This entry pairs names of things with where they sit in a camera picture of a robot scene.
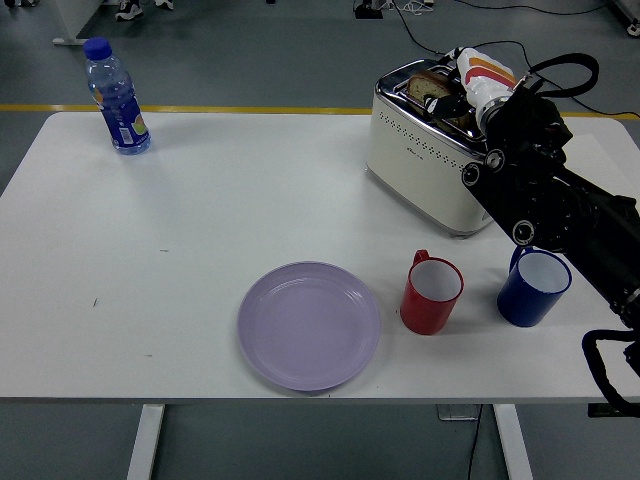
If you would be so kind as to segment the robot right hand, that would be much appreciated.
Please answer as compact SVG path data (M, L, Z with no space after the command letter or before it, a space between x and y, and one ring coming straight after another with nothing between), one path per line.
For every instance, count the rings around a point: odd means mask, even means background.
M455 62L463 92L424 100L426 113L434 118L457 118L469 110L485 130L491 117L510 99L517 81L511 69L474 48L455 48L444 60Z

